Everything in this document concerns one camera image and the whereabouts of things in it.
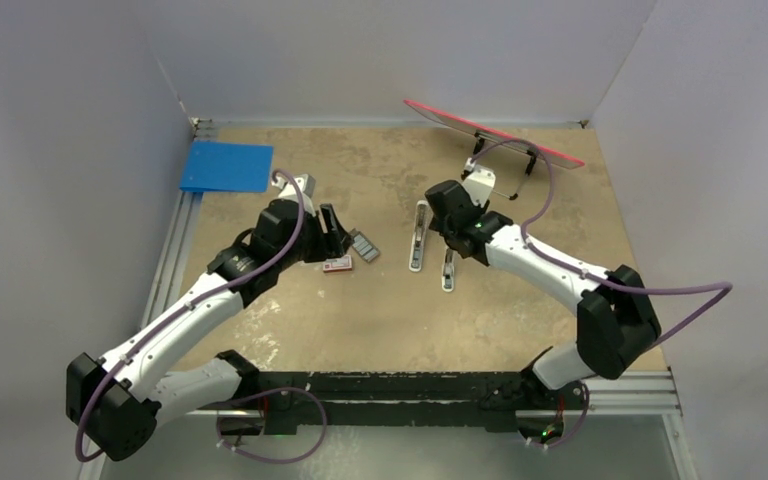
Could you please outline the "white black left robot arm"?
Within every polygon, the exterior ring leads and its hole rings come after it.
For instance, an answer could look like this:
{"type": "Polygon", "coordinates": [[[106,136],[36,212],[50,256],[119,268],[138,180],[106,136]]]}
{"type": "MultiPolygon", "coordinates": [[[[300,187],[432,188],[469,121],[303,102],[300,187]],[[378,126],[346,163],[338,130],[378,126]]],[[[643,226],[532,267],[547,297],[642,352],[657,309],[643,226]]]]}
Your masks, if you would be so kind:
{"type": "Polygon", "coordinates": [[[307,199],[276,199],[256,225],[241,232],[208,263],[170,308],[98,358],[82,353],[66,373],[66,414],[76,425],[74,451],[86,463],[104,455],[124,460],[170,420],[212,404],[244,409],[263,397],[260,370],[224,351],[200,368],[172,366],[205,336],[277,285],[297,263],[335,259],[351,245],[334,207],[307,199]]]}

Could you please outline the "red white staple box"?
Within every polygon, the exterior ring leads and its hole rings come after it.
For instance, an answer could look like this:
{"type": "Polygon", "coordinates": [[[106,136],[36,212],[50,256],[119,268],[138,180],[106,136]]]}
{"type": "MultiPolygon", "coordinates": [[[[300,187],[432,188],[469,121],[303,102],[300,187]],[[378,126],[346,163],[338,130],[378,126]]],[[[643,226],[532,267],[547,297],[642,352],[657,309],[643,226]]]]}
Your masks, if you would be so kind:
{"type": "Polygon", "coordinates": [[[348,272],[353,270],[353,259],[350,254],[323,262],[322,271],[326,274],[348,272]]]}

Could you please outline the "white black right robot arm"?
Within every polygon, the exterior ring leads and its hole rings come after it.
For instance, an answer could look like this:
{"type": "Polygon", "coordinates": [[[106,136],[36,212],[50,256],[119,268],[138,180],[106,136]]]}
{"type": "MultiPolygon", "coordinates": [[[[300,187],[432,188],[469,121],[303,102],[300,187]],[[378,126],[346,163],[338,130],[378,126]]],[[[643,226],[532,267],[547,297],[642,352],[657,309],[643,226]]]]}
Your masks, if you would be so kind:
{"type": "Polygon", "coordinates": [[[523,371],[521,392],[536,407],[592,376],[616,379],[654,347],[662,330],[640,275],[578,261],[522,233],[512,219],[478,205],[456,180],[425,193],[432,230],[465,259],[523,279],[576,317],[575,340],[541,353],[523,371]]]}

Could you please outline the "small white stapler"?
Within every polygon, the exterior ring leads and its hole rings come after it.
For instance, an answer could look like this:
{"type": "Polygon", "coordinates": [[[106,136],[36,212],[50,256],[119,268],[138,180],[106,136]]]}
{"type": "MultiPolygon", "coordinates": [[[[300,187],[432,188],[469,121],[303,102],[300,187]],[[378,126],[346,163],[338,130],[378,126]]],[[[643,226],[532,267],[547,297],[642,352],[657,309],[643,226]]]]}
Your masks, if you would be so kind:
{"type": "Polygon", "coordinates": [[[451,293],[455,288],[455,258],[454,250],[447,247],[444,251],[441,269],[441,287],[446,293],[451,293]]]}

